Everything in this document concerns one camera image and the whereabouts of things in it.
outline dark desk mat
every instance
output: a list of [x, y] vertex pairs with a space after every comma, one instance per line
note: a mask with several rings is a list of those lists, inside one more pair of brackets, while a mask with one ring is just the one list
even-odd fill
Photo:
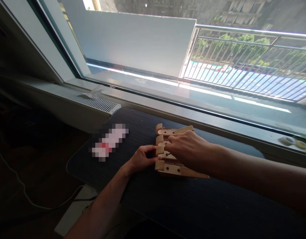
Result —
[[[107, 123], [128, 125], [124, 147], [107, 162], [98, 162], [88, 152], [89, 140], [67, 164], [69, 174], [97, 190], [107, 185], [139, 146], [155, 144], [158, 123], [167, 128], [185, 126], [126, 107]], [[263, 158], [249, 145], [198, 129], [195, 132], [211, 143]], [[215, 178], [167, 178], [150, 167], [132, 176], [121, 203], [185, 238], [306, 237], [306, 221], [292, 209]]]

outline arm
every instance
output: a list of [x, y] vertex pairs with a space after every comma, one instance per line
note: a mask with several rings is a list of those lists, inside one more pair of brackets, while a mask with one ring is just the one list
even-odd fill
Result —
[[116, 173], [94, 202], [74, 224], [66, 239], [104, 238], [107, 226], [120, 203], [125, 187], [135, 172], [153, 165], [160, 157], [146, 158], [145, 154], [156, 149], [154, 145], [141, 146]]
[[168, 140], [165, 150], [185, 166], [306, 213], [306, 169], [209, 143], [193, 131]]

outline glass pane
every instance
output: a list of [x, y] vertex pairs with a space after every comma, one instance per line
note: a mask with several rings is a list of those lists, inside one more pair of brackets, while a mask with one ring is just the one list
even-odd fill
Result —
[[[306, 1], [300, 2], [62, 0], [59, 6], [91, 72], [83, 77], [306, 134]], [[112, 27], [120, 16], [134, 20]], [[159, 25], [150, 28], [151, 19]], [[122, 40], [118, 52], [109, 46], [113, 35]], [[134, 49], [132, 36], [140, 39]], [[104, 54], [110, 61], [98, 60]], [[119, 63], [123, 57], [135, 57], [138, 67]]]

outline metal railing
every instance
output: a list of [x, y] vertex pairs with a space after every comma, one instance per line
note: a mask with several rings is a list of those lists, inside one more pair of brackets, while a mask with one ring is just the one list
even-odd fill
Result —
[[300, 101], [306, 97], [306, 34], [196, 25], [180, 77]]

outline wooden block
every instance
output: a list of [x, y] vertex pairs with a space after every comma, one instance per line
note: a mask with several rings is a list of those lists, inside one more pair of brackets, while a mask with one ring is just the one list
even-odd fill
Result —
[[193, 126], [187, 126], [181, 129], [165, 129], [162, 124], [156, 125], [156, 133], [159, 136], [156, 137], [156, 156], [162, 157], [163, 160], [159, 160], [155, 163], [155, 170], [158, 171], [163, 176], [177, 176], [177, 177], [190, 177], [190, 178], [205, 178], [208, 179], [209, 176], [206, 174], [198, 173], [191, 170], [181, 164], [175, 156], [170, 154], [170, 152], [165, 151], [164, 147], [170, 142], [168, 141], [168, 136], [177, 135], [184, 133], [188, 130], [194, 131]]
[[155, 143], [155, 145], [157, 145], [157, 146], [165, 146], [165, 145], [167, 145], [167, 144], [170, 144], [170, 142], [167, 141], [167, 139], [165, 139], [165, 138], [166, 138], [166, 137], [163, 136], [163, 135], [157, 136], [157, 137], [156, 137], [156, 143]]
[[164, 146], [157, 146], [155, 156], [160, 156], [162, 159], [176, 159], [170, 152], [164, 151]]
[[194, 127], [190, 125], [181, 129], [168, 129], [168, 128], [163, 128], [163, 124], [158, 124], [156, 125], [155, 129], [156, 134], [164, 136], [177, 135], [180, 133], [184, 133], [188, 130], [194, 131]]
[[174, 174], [174, 175], [184, 176], [184, 177], [209, 179], [208, 175], [198, 173], [187, 167], [166, 164], [164, 161], [157, 161], [156, 163], [158, 163], [158, 165], [156, 166], [155, 164], [155, 170], [161, 173], [164, 173], [164, 174]]

